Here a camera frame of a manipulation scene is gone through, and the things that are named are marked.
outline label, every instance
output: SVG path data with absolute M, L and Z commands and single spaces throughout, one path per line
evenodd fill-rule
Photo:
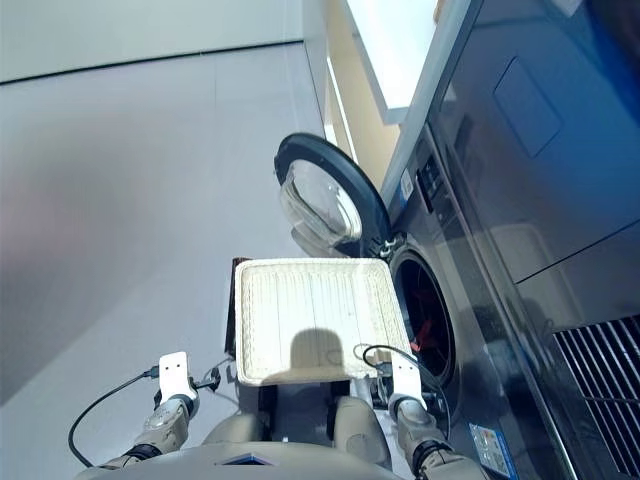
M 409 197 L 413 193 L 413 182 L 411 181 L 411 176 L 407 169 L 402 172 L 402 177 L 400 177 L 400 190 L 402 191 L 402 198 L 406 202 L 409 200 Z
M 473 423 L 469 424 L 469 430 L 482 466 L 506 478 L 517 479 L 518 475 L 502 433 Z

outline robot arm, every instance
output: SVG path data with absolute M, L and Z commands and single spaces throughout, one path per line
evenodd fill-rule
M 198 409 L 198 393 L 189 380 L 187 354 L 171 353 L 160 358 L 159 383 L 161 399 L 144 423 L 134 446 L 123 455 L 91 467 L 76 480 L 88 480 L 105 473 L 179 450 L 188 437 L 189 420 Z
M 482 467 L 453 451 L 436 419 L 422 399 L 419 370 L 407 359 L 392 354 L 393 393 L 389 413 L 398 424 L 398 445 L 411 471 L 429 480 L 488 480 Z

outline black cable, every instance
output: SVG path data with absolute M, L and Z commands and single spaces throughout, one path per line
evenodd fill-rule
M 84 455 L 82 455 L 78 451 L 78 449 L 76 448 L 76 444 L 75 444 L 75 441 L 73 439 L 73 436 L 74 436 L 74 434 L 76 432 L 76 428 L 78 427 L 78 425 L 80 424 L 82 419 L 87 415 L 87 413 L 89 413 L 96 405 L 98 405 L 104 399 L 110 397 L 114 393 L 118 393 L 123 388 L 126 388 L 129 385 L 131 385 L 132 383 L 135 383 L 138 380 L 140 380 L 141 378 L 145 378 L 145 377 L 157 378 L 158 377 L 158 367 L 155 366 L 155 367 L 153 367 L 153 368 L 151 368 L 151 369 L 149 369 L 149 370 L 147 370 L 145 372 L 142 372 L 140 375 L 137 375 L 137 376 L 133 377 L 131 380 L 128 380 L 128 381 L 124 382 L 122 385 L 114 388 L 113 390 L 109 390 L 107 393 L 102 395 L 100 398 L 95 400 L 91 405 L 89 405 L 87 408 L 85 408 L 84 411 L 80 415 L 78 415 L 78 418 L 76 418 L 75 422 L 73 422 L 73 425 L 71 425 L 71 428 L 69 429 L 69 435 L 67 436 L 67 441 L 69 443 L 69 450 L 71 450 L 71 453 L 73 453 L 73 455 L 85 467 L 87 467 L 87 468 L 93 467 L 93 463 L 91 463 L 89 460 L 87 460 L 87 458 Z
M 442 387 L 438 384 L 438 381 L 436 380 L 436 377 L 433 375 L 433 373 L 431 373 L 427 367 L 420 364 L 415 358 L 413 358 L 407 352 L 404 352 L 399 348 L 392 347 L 391 345 L 369 345 L 367 348 L 365 348 L 362 351 L 362 361 L 367 365 L 369 365 L 371 368 L 375 368 L 376 370 L 378 370 L 378 366 L 369 362 L 369 360 L 367 360 L 367 353 L 369 353 L 371 350 L 390 350 L 392 352 L 397 353 L 398 355 L 403 357 L 405 360 L 415 365 L 420 371 L 420 373 L 422 373 L 422 375 L 428 379 L 428 381 L 425 382 L 425 381 L 422 381 L 422 378 L 421 378 L 421 381 L 427 388 L 437 391 L 442 396 L 442 400 L 444 401 L 445 410 L 447 411 L 447 431 L 445 435 L 445 440 L 449 441 L 449 437 L 451 436 L 451 410 L 449 409 L 449 402 L 447 401 L 447 397 L 444 395 L 444 392 L 442 391 Z

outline washing machine door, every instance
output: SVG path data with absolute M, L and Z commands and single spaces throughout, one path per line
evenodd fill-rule
M 292 236 L 311 256 L 378 257 L 391 240 L 387 209 L 342 150 L 308 133 L 286 137 L 274 160 Z

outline floor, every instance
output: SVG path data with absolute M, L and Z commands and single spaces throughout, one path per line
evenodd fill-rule
M 1 473 L 72 478 L 67 430 L 99 394 L 164 353 L 195 377 L 224 358 L 233 257 L 302 255 L 272 159 L 322 123 L 299 44 L 7 85 L 0 104 Z M 109 399 L 78 447 L 127 450 L 156 389 Z M 186 445 L 237 407 L 224 378 Z

